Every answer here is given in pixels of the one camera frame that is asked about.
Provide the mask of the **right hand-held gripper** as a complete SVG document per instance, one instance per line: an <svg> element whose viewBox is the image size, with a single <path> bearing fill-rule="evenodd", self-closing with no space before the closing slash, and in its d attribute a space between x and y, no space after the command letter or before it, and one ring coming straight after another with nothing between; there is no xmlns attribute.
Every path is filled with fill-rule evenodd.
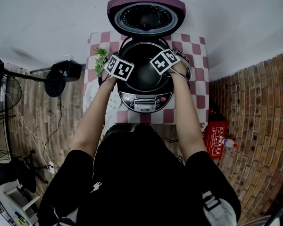
<svg viewBox="0 0 283 226"><path fill-rule="evenodd" d="M173 66L182 63L186 66L186 74L177 72ZM151 66L155 69L158 75L167 74L169 71L171 73L176 73L186 79L191 78L191 66L190 61L187 56L179 49L171 50L166 49L159 52L153 59L150 60Z"/></svg>

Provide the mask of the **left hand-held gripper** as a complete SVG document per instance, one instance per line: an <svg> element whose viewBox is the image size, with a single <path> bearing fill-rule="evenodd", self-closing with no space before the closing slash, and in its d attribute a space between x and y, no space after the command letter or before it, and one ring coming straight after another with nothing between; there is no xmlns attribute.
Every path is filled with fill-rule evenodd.
<svg viewBox="0 0 283 226"><path fill-rule="evenodd" d="M117 55L111 55L104 69L110 76L126 81L134 69L134 64L120 59Z"/></svg>

